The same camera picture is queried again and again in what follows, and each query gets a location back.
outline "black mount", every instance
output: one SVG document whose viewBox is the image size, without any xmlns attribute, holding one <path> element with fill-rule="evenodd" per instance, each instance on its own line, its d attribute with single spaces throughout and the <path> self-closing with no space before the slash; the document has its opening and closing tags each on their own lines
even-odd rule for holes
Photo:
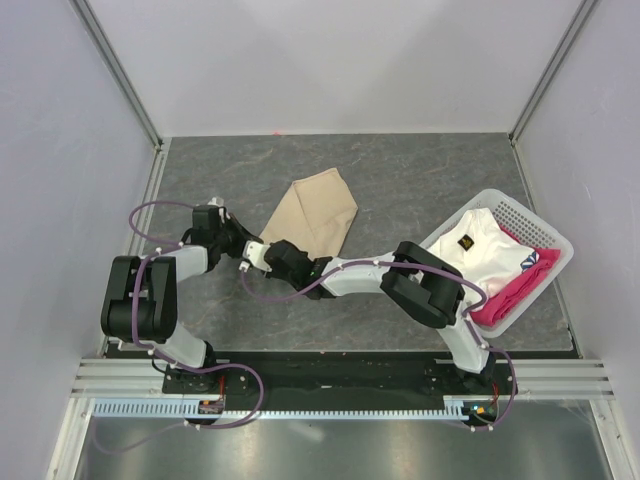
<svg viewBox="0 0 640 480">
<path fill-rule="evenodd" d="M 443 408 L 443 396 L 511 391 L 509 367 L 497 364 L 492 381 L 470 385 L 446 352 L 218 352 L 260 372 L 266 386 L 263 411 L 422 410 Z M 238 369 L 225 377 L 226 408 L 251 410 L 258 397 L 253 376 Z M 167 371 L 163 393 L 213 394 L 217 379 L 174 376 Z"/>
<path fill-rule="evenodd" d="M 133 286 L 140 268 L 139 257 L 116 257 L 111 265 L 107 293 L 102 305 L 100 326 L 105 335 L 125 342 L 131 338 L 131 308 Z M 141 291 L 147 296 L 138 303 L 138 334 L 141 340 L 164 343 L 176 328 L 178 299 L 176 259 L 158 257 L 147 264 Z"/>
<path fill-rule="evenodd" d="M 458 270 L 412 242 L 402 242 L 394 253 L 394 262 L 419 263 L 452 273 Z M 392 267 L 382 276 L 380 288 L 415 321 L 431 328 L 454 325 L 458 305 L 464 299 L 462 286 L 428 272 L 418 283 L 409 278 L 418 270 Z"/>
</svg>

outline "black label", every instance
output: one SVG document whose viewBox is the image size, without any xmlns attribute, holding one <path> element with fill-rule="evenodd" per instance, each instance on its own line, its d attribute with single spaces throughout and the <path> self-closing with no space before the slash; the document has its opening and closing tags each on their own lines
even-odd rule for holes
<svg viewBox="0 0 640 480">
<path fill-rule="evenodd" d="M 473 240 L 469 235 L 465 235 L 460 240 L 458 240 L 458 245 L 464 248 L 465 252 L 468 252 L 471 247 L 473 247 Z"/>
</svg>

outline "enclosure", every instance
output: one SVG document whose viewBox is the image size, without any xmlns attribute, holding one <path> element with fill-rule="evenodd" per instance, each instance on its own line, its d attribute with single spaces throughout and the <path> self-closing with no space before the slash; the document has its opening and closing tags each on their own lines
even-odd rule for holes
<svg viewBox="0 0 640 480">
<path fill-rule="evenodd" d="M 7 478 L 638 478 L 635 2 L 36 3 L 10 0 L 0 19 Z M 122 447 L 168 425 L 174 398 L 144 351 L 100 331 L 112 260 L 156 247 L 129 212 L 221 197 L 260 234 L 292 182 L 334 167 L 357 204 L 341 258 L 420 244 L 487 189 L 573 246 L 486 336 L 518 373 L 509 420 L 487 440 L 404 410 L 340 420 L 293 402 L 238 429 L 96 450 L 96 432 Z M 191 226 L 174 206 L 134 220 L 164 240 Z M 228 258 L 180 282 L 177 309 L 218 359 L 265 371 L 449 350 L 384 295 L 253 301 Z M 116 398 L 157 410 L 105 415 Z"/>
</svg>

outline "beige fabric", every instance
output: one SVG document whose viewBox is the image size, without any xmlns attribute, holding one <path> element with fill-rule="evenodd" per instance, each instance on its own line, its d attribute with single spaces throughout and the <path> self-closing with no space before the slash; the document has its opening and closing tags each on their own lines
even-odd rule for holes
<svg viewBox="0 0 640 480">
<path fill-rule="evenodd" d="M 288 240 L 309 258 L 336 256 L 358 206 L 338 170 L 296 180 L 285 193 L 260 238 Z"/>
</svg>

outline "white cable carrier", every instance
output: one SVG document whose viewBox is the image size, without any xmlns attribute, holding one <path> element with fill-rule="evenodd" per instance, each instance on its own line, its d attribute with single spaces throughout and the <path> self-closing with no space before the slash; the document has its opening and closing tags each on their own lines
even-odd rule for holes
<svg viewBox="0 0 640 480">
<path fill-rule="evenodd" d="M 100 418 L 224 418 L 238 419 L 249 414 L 244 410 L 228 410 L 222 415 L 198 413 L 199 400 L 159 398 L 105 398 L 97 399 L 93 411 Z M 463 402 L 444 400 L 442 410 L 358 410 L 358 411 L 262 411 L 260 419 L 279 420 L 468 420 L 462 414 Z"/>
</svg>

